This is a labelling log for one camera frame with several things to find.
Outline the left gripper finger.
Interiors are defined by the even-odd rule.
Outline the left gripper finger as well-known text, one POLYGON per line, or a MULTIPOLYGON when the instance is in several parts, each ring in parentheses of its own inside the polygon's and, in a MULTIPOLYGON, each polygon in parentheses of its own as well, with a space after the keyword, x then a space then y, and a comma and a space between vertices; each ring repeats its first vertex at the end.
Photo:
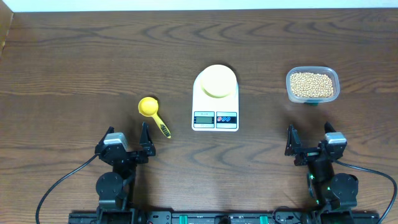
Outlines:
POLYGON ((111 133, 114 133, 114 128, 113 128, 112 126, 110 126, 110 127, 108 128, 108 130, 106 131, 106 134, 104 135, 104 138, 105 138, 108 134, 111 134, 111 133))
POLYGON ((142 123, 142 131, 139 144, 143 148, 143 150, 153 151, 153 142, 149 135, 149 125, 146 122, 142 123))

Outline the yellow measuring scoop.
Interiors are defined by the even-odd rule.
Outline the yellow measuring scoop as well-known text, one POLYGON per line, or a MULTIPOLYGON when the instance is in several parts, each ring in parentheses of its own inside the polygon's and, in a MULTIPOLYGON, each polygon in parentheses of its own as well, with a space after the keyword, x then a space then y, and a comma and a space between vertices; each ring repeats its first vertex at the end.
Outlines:
POLYGON ((141 99, 138 110, 141 115, 152 118, 165 137, 169 139, 172 137, 169 128, 158 115, 159 104, 155 98, 148 96, 141 99))

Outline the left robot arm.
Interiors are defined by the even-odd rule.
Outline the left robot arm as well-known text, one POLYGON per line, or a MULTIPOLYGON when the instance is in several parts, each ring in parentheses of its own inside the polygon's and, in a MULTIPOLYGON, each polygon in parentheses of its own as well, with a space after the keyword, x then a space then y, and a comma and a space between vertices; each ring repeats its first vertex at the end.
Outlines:
POLYGON ((109 127, 106 134, 95 147, 95 155, 112 167, 111 172, 103 174, 96 183, 99 195, 98 220, 102 221, 113 214, 129 212, 130 196, 134 189, 136 167, 146 164, 156 155, 154 143, 149 136, 149 126, 142 124, 139 145, 140 151, 127 151, 127 139, 123 133, 116 133, 109 127))

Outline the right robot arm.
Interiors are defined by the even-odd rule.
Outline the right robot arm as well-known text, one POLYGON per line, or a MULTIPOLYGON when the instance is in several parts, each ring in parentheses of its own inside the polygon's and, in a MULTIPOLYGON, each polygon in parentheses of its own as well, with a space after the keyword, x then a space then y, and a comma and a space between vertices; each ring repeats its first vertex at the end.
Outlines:
POLYGON ((316 147, 304 148, 293 125, 287 128, 286 156, 294 157, 295 166, 307 166, 307 184, 310 195, 320 206, 310 215, 313 221, 325 221, 326 214, 345 212, 357 206, 359 181, 351 174, 336 174, 333 162, 343 157, 348 144, 343 133, 327 122, 324 138, 316 147))

